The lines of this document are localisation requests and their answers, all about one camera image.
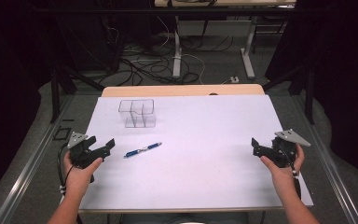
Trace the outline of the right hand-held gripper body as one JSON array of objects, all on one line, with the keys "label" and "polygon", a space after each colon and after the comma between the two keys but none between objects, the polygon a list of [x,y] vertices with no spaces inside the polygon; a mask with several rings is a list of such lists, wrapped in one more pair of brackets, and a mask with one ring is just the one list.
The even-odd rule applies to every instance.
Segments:
[{"label": "right hand-held gripper body", "polygon": [[272,148],[278,152],[274,163],[280,167],[292,165],[296,160],[296,145],[310,147],[311,143],[296,133],[293,129],[276,132],[272,140]]}]

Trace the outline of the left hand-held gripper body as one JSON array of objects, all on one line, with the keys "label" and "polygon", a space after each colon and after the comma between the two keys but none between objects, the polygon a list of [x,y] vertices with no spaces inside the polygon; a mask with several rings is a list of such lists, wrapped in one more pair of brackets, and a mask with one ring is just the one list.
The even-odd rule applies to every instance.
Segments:
[{"label": "left hand-held gripper body", "polygon": [[71,163],[80,168],[86,168],[98,158],[106,158],[110,151],[105,150],[105,145],[97,149],[85,149],[85,140],[89,137],[83,133],[72,132],[67,143],[70,151]]}]

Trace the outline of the blue pen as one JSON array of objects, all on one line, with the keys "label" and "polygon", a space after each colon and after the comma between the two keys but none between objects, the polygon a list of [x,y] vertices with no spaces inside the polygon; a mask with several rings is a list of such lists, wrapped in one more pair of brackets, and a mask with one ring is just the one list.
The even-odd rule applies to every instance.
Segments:
[{"label": "blue pen", "polygon": [[142,147],[142,148],[135,149],[135,150],[133,150],[133,151],[127,152],[127,153],[124,155],[123,158],[124,158],[124,159],[130,158],[130,157],[132,157],[132,156],[138,155],[138,154],[140,154],[140,153],[142,153],[142,152],[148,151],[148,150],[153,149],[153,148],[155,148],[155,147],[159,147],[159,146],[161,146],[161,145],[162,145],[161,142],[157,142],[157,143],[152,144],[152,145],[149,145],[149,146],[147,146],[147,147]]}]

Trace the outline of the clear plastic organizer box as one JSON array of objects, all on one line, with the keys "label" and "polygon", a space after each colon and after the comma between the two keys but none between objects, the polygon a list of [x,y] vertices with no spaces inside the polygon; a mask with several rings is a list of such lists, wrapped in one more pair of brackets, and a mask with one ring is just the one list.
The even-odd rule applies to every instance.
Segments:
[{"label": "clear plastic organizer box", "polygon": [[126,128],[154,128],[157,117],[152,99],[122,100],[118,113]]}]

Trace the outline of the person's right hand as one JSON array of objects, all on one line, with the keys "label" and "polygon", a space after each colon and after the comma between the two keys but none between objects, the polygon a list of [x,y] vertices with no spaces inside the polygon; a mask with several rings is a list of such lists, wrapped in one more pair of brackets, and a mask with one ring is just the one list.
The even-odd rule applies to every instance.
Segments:
[{"label": "person's right hand", "polygon": [[266,156],[262,156],[260,160],[270,171],[275,189],[293,189],[295,187],[293,171],[296,171],[298,174],[300,173],[302,164],[305,160],[305,155],[303,148],[299,144],[296,144],[296,160],[294,162],[294,168],[279,168]]}]

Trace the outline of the person's left hand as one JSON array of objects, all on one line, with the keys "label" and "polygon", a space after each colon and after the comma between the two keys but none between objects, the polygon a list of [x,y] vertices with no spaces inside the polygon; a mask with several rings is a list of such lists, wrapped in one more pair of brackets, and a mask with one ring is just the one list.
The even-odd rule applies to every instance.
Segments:
[{"label": "person's left hand", "polygon": [[102,164],[103,159],[96,159],[91,165],[85,169],[76,168],[70,160],[70,153],[64,155],[64,168],[66,174],[66,196],[83,197],[89,187],[91,176]]}]

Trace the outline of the white table cover sheet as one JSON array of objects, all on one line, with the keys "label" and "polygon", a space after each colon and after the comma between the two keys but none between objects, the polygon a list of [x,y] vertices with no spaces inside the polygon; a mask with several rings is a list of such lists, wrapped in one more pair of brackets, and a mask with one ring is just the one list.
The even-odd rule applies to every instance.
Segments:
[{"label": "white table cover sheet", "polygon": [[[281,202],[251,140],[269,146],[281,124],[267,95],[157,97],[154,128],[126,128],[122,97],[99,98],[87,133],[115,139],[95,172],[84,212],[235,211]],[[127,152],[162,145],[124,159]]]}]

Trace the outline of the wooden table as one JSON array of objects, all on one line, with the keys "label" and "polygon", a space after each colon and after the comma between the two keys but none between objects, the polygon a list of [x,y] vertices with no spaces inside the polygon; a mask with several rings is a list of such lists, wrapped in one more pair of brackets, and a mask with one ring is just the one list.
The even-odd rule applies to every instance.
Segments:
[{"label": "wooden table", "polygon": [[201,95],[264,95],[259,84],[170,85],[107,87],[102,97],[154,97]]}]

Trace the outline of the dark curtain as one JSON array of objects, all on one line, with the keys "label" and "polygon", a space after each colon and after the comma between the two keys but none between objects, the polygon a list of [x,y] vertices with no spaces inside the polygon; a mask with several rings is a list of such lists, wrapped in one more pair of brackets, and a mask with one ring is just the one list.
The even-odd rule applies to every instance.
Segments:
[{"label": "dark curtain", "polygon": [[21,1],[0,0],[0,180],[34,122],[38,89],[47,82]]},{"label": "dark curtain", "polygon": [[265,77],[306,87],[314,69],[314,97],[332,125],[331,149],[358,169],[358,0],[296,0]]}]

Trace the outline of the white-legged desk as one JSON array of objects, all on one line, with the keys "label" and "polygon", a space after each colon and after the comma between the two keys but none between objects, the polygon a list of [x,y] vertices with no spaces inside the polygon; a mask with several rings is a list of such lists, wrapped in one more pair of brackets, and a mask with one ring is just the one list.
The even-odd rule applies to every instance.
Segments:
[{"label": "white-legged desk", "polygon": [[[156,7],[166,7],[172,9],[190,8],[222,8],[222,9],[291,9],[296,0],[154,0]],[[243,66],[248,78],[254,79],[255,73],[249,57],[255,29],[257,16],[251,16],[248,20],[224,20],[211,21],[199,19],[195,21],[183,21],[175,16],[174,44],[175,53],[173,57],[173,77],[179,77],[182,62],[182,47],[180,38],[183,36],[218,36],[234,35],[246,38],[245,46],[241,49]]]}]

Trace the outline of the black square floor frame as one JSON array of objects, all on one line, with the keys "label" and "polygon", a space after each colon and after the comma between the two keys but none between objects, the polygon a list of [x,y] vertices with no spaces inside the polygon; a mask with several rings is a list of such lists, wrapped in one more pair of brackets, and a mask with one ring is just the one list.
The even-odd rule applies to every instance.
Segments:
[{"label": "black square floor frame", "polygon": [[59,127],[55,134],[53,134],[54,141],[66,140],[71,133],[70,128]]}]

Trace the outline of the metal floor rail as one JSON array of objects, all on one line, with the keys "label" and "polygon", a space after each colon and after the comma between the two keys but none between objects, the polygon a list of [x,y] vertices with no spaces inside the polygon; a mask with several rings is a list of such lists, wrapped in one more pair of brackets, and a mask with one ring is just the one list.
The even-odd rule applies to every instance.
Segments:
[{"label": "metal floor rail", "polygon": [[60,121],[50,121],[48,97],[0,182],[0,224],[46,224],[61,199],[56,168],[60,142],[53,135]]},{"label": "metal floor rail", "polygon": [[318,157],[318,162],[328,181],[327,187],[333,191],[332,195],[337,199],[340,210],[345,215],[348,223],[358,224],[358,209],[354,204],[349,189],[344,183],[344,179],[338,170],[329,148],[323,142],[317,127],[310,122],[312,116],[308,117],[308,114],[305,112],[305,109],[307,108],[305,100],[301,95],[293,96],[292,99],[296,105],[296,110],[304,123],[305,129],[307,130],[307,137],[311,142],[311,148]]}]

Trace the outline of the black horizontal frame bar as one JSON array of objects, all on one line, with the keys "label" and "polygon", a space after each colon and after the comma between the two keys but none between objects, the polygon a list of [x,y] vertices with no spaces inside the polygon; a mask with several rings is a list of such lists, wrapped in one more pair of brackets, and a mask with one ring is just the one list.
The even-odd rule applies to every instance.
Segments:
[{"label": "black horizontal frame bar", "polygon": [[152,15],[152,16],[174,16],[174,15],[291,15],[297,13],[295,9],[277,8],[151,8],[151,9],[51,9],[32,8],[31,11],[38,15]]}]

